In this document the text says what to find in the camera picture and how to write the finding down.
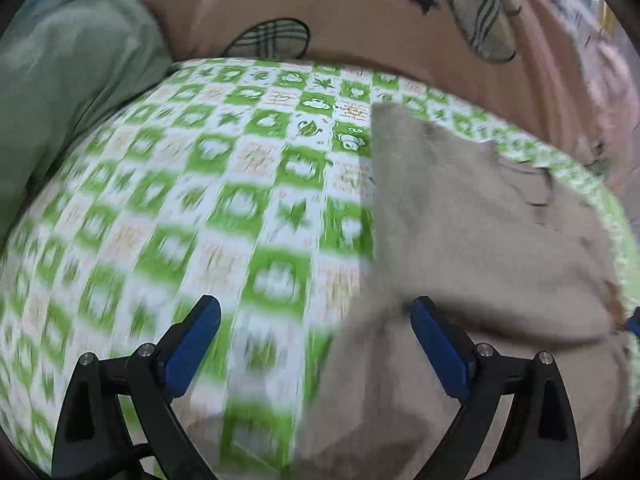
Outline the beige fleece garment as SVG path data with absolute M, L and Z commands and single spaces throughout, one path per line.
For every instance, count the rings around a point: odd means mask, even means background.
M 296 479 L 410 479 L 457 414 L 410 326 L 427 296 L 505 356 L 550 351 L 580 470 L 620 442 L 629 362 L 608 233 L 547 170 L 399 104 L 372 108 L 374 257 L 298 430 Z

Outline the green checkered bed sheet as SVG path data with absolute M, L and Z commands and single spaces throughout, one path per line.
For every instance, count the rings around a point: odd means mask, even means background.
M 622 206 L 556 148 L 451 94 L 331 65 L 196 60 L 95 128 L 20 221 L 1 259 L 1 425 L 41 468 L 78 358 L 129 356 L 203 295 L 222 310 L 184 426 L 213 454 L 280 474 L 334 327 L 372 256 L 370 109 L 413 114 L 547 167 L 592 203 L 623 302 L 639 254 Z

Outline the pink heart-patterned quilt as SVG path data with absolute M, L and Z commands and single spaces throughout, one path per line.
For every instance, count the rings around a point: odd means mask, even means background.
M 380 68 L 460 96 L 629 181 L 639 97 L 580 0 L 141 0 L 178 60 Z

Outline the olive green pillow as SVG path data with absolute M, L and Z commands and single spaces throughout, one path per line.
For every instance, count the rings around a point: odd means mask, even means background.
M 139 0 L 67 0 L 2 39 L 1 233 L 80 136 L 170 66 Z

